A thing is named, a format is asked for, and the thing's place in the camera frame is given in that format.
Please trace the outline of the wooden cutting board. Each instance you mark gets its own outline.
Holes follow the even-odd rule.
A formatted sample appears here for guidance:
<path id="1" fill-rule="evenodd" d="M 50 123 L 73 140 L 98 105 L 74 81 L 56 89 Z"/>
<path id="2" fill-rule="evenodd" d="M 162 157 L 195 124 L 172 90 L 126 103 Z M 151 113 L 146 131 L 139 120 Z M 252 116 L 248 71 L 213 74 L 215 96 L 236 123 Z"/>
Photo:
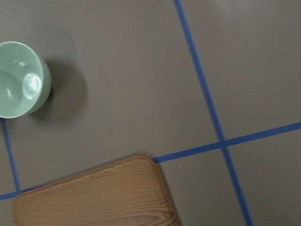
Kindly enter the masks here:
<path id="1" fill-rule="evenodd" d="M 136 155 L 18 195 L 17 226 L 178 226 L 152 158 Z"/>

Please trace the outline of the green ceramic bowl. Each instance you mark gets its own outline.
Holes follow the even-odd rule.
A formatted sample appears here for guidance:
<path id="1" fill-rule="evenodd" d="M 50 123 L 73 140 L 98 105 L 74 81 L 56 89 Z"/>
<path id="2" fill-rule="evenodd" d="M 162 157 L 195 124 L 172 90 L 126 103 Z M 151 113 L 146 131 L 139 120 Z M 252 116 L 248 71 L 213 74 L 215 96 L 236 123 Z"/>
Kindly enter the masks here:
<path id="1" fill-rule="evenodd" d="M 29 115 L 47 101 L 52 86 L 46 62 L 27 45 L 0 44 L 0 117 Z"/>

